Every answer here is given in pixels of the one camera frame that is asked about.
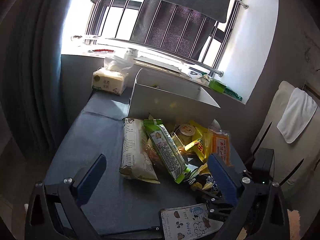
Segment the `green wipes pack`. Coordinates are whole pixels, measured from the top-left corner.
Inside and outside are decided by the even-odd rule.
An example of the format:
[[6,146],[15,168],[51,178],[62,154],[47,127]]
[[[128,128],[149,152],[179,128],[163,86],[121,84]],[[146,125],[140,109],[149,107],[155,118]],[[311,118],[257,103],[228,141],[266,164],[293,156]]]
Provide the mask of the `green wipes pack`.
[[234,90],[232,90],[229,87],[226,87],[225,90],[223,91],[225,94],[239,100],[242,101],[242,96],[240,96],[239,94],[237,94]]

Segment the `black yellow chip bag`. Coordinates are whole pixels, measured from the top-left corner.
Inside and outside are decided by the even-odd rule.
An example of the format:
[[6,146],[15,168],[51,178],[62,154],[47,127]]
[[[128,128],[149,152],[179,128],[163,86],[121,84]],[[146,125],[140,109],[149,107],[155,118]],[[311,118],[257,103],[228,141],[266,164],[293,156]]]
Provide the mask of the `black yellow chip bag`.
[[218,197],[222,196],[217,186],[216,180],[209,171],[208,164],[205,163],[193,170],[185,182],[192,190],[202,190]]

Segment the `smartphone with cartoon case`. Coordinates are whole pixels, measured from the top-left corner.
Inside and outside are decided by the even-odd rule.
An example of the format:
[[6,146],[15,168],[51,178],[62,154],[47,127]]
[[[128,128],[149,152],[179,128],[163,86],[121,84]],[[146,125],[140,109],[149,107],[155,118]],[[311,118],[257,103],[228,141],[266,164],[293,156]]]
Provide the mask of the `smartphone with cartoon case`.
[[209,219],[206,204],[161,209],[165,239],[199,239],[220,230],[223,222]]

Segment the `green seaweed snack pack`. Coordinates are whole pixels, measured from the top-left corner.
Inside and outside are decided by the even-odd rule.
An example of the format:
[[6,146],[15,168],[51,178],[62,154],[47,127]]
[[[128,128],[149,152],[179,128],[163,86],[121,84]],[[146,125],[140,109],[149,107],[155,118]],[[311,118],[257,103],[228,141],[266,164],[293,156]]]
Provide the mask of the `green seaweed snack pack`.
[[190,173],[190,169],[187,167],[172,137],[163,125],[162,120],[144,119],[143,125],[152,142],[153,148],[163,161],[167,171],[174,181],[180,184]]

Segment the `tissue paper pack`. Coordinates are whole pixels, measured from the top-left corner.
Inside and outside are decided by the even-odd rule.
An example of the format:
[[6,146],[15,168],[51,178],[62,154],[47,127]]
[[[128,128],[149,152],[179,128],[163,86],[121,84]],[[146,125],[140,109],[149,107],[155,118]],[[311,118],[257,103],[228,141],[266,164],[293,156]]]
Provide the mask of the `tissue paper pack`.
[[133,62],[112,56],[104,58],[104,66],[92,75],[92,88],[120,96],[126,88]]

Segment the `jelly cup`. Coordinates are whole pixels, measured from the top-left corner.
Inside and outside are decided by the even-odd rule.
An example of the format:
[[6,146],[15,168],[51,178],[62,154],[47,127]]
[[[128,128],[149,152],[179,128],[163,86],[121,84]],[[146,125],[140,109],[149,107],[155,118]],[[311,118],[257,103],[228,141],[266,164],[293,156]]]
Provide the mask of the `jelly cup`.
[[175,129],[175,134],[183,145],[187,145],[192,142],[192,137],[195,134],[195,127],[190,124],[182,124]]

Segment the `grey cardboard sheet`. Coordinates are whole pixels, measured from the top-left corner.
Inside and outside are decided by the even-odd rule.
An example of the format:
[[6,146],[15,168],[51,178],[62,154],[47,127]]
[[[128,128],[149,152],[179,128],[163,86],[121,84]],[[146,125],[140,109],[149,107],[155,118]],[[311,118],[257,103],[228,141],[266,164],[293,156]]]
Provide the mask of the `grey cardboard sheet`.
[[153,59],[150,59],[147,57],[140,56],[140,57],[134,58],[134,60],[136,62],[142,62],[142,63],[148,64],[148,65],[161,67],[161,68],[164,68],[166,70],[170,70],[175,73],[181,73],[181,70],[178,67],[173,66],[172,64],[163,63],[161,61],[153,60]]

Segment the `white cardboard storage box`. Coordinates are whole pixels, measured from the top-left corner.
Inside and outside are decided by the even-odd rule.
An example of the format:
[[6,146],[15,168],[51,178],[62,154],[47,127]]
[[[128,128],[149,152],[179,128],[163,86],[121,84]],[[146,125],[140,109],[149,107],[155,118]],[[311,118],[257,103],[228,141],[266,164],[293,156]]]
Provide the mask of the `white cardboard storage box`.
[[153,116],[164,123],[186,124],[194,120],[208,127],[221,108],[200,85],[156,70],[140,69],[130,98],[128,116]]

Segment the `yellow green small pack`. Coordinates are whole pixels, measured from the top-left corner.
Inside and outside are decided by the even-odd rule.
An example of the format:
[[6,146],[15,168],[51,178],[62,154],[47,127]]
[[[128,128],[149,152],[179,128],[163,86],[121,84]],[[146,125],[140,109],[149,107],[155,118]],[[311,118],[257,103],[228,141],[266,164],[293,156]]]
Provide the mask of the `yellow green small pack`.
[[193,151],[204,164],[208,161],[208,157],[212,152],[213,133],[194,120],[190,120],[189,124],[195,128],[195,134],[191,137],[191,142],[184,149]]

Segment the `white long snack pack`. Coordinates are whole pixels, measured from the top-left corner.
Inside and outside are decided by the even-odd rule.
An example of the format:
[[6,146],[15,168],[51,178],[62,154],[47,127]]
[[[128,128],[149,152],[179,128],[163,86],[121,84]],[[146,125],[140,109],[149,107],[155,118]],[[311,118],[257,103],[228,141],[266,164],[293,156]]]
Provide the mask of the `white long snack pack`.
[[127,179],[159,184],[160,181],[153,169],[152,161],[146,152],[148,136],[144,131],[143,121],[124,118],[123,123],[124,136],[120,174]]

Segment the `orange cheese snack pack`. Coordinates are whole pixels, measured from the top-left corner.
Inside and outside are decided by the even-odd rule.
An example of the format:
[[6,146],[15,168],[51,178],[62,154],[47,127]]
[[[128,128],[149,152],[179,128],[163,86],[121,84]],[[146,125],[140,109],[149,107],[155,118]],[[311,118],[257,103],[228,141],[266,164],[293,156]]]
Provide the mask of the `orange cheese snack pack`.
[[216,153],[227,166],[230,166],[230,134],[213,126],[209,128],[209,131],[212,153]]

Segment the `green round tin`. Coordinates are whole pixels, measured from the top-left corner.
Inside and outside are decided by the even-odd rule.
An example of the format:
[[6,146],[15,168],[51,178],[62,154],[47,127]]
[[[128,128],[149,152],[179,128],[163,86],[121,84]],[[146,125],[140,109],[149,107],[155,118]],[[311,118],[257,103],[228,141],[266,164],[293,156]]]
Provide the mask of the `green round tin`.
[[211,88],[212,90],[222,94],[225,91],[225,88],[227,86],[225,84],[221,83],[219,80],[211,79],[208,87]]

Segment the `white towel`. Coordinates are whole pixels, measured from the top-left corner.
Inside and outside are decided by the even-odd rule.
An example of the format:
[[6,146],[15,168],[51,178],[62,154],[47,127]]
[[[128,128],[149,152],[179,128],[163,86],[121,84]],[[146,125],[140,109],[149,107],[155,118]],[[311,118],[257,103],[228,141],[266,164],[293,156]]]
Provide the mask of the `white towel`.
[[295,88],[291,93],[277,129],[287,144],[293,143],[307,127],[318,108],[305,91]]

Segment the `dark hanging towel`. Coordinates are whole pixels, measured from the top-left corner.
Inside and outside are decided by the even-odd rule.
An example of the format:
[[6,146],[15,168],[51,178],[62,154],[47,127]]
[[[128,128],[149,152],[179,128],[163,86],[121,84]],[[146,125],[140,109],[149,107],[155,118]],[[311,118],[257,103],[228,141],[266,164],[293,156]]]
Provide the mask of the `dark hanging towel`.
[[225,38],[225,23],[198,11],[161,0],[134,0],[138,16],[130,41],[170,51],[194,60],[215,57]]

